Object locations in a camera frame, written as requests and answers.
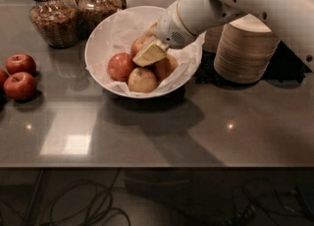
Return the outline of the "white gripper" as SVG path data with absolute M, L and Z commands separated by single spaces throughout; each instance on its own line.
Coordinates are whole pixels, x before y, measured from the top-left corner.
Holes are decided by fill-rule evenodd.
M 132 59 L 137 66 L 152 65 L 167 56 L 169 47 L 183 49 L 196 40 L 196 36 L 184 26 L 178 4 L 176 1 L 168 7 L 158 21 L 146 31 L 154 36 L 148 39 Z

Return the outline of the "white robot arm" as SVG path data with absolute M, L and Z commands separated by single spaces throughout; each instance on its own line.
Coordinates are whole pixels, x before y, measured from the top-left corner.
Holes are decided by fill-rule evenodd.
M 211 27 L 246 14 L 259 19 L 310 70 L 314 70 L 314 0 L 177 0 L 151 29 L 153 36 L 133 58 L 145 67 L 182 49 Z

